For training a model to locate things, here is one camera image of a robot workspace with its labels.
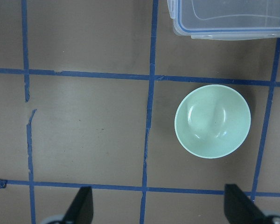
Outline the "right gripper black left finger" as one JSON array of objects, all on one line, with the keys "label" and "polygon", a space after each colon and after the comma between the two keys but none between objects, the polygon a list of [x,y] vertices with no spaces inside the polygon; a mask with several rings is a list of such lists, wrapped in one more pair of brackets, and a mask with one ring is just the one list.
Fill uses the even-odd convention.
[{"label": "right gripper black left finger", "polygon": [[92,187],[81,187],[66,211],[62,224],[91,224],[92,221]]}]

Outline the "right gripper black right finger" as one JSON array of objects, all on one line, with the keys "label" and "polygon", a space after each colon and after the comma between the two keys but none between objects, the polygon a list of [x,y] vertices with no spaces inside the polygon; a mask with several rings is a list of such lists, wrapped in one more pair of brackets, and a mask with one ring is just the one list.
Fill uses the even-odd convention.
[{"label": "right gripper black right finger", "polygon": [[230,224],[264,224],[266,216],[236,185],[224,187],[224,215]]}]

